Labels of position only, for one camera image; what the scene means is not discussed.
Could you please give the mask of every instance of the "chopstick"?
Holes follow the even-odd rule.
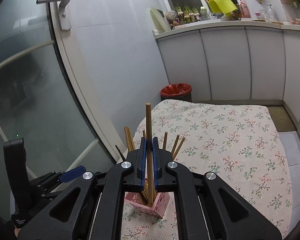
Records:
[[[129,139],[130,139],[131,148],[132,148],[132,150],[135,150],[136,147],[134,146],[133,138],[132,138],[131,131],[130,131],[129,127],[128,127],[128,133],[129,133]]]
[[[168,138],[168,132],[164,133],[164,139],[163,139],[163,146],[162,146],[162,150],[166,149],[167,146],[167,138]]]
[[[157,197],[157,192],[153,187],[153,202],[155,201],[155,198]]]
[[[146,138],[147,138],[147,175],[148,175],[148,201],[150,207],[153,205],[153,160],[152,160],[152,118],[151,104],[146,103]]]
[[[144,192],[146,194],[146,198],[148,198],[148,182],[145,180],[145,184],[144,184]]]
[[[124,133],[125,133],[125,136],[126,136],[126,141],[127,141],[127,147],[128,147],[128,152],[131,152],[132,150],[135,150],[135,146],[134,146],[134,142],[133,142],[133,139],[132,139],[132,135],[131,135],[131,131],[130,131],[130,128],[129,127],[124,127]],[[125,161],[126,159],[124,158],[124,156],[122,155],[121,151],[119,150],[119,148],[117,147],[116,145],[116,148],[117,150],[119,151],[119,154],[122,158],[122,161]],[[149,202],[146,198],[146,194],[144,191],[140,192],[139,193],[140,195],[140,198],[141,198],[141,204],[143,205],[147,205]]]
[[[172,156],[172,160],[173,160],[173,161],[174,161],[174,159],[176,158],[178,152],[180,151],[180,148],[181,148],[183,142],[185,141],[185,139],[186,139],[185,137],[183,137],[183,138],[181,139],[181,142],[179,143],[178,148],[177,148],[176,151],[173,153],[173,156]]]
[[[177,147],[177,143],[178,143],[179,137],[180,137],[180,135],[177,135],[176,140],[174,141],[174,145],[173,145],[172,151],[171,151],[171,155],[172,155],[172,156],[173,156],[174,150],[175,150],[176,147]]]
[[[118,150],[118,152],[119,152],[119,154],[120,154],[120,157],[121,157],[122,161],[125,162],[125,161],[126,161],[126,158],[123,156],[123,154],[121,153],[121,151],[119,150],[119,148],[117,147],[117,145],[116,145],[115,147],[117,148],[117,150]]]
[[[128,128],[127,127],[124,127],[124,134],[126,136],[128,152],[131,152],[131,145],[130,145],[130,139],[129,139],[129,133],[128,133]]]

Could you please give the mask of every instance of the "door handle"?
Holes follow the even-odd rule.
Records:
[[[71,29],[71,22],[69,16],[66,15],[66,6],[70,0],[37,0],[37,4],[53,2],[57,10],[59,27],[62,31],[68,31]]]

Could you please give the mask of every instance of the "glass door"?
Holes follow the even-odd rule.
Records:
[[[3,143],[25,139],[31,177],[84,164],[107,171],[114,158],[83,111],[63,66],[48,4],[0,4],[0,216],[9,219]]]

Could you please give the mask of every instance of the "red garbage bag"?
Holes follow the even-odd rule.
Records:
[[[163,98],[170,98],[174,96],[184,96],[192,91],[192,86],[185,83],[168,85],[160,91]]]

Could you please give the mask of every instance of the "white cabinet door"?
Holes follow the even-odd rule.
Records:
[[[285,54],[281,31],[247,30],[251,57],[251,99],[283,99]]]
[[[192,86],[192,100],[210,100],[209,74],[199,32],[159,41],[158,46],[169,83],[188,83]]]
[[[300,121],[300,32],[284,32],[286,84],[283,100]]]
[[[251,65],[244,29],[203,32],[212,100],[250,99]]]

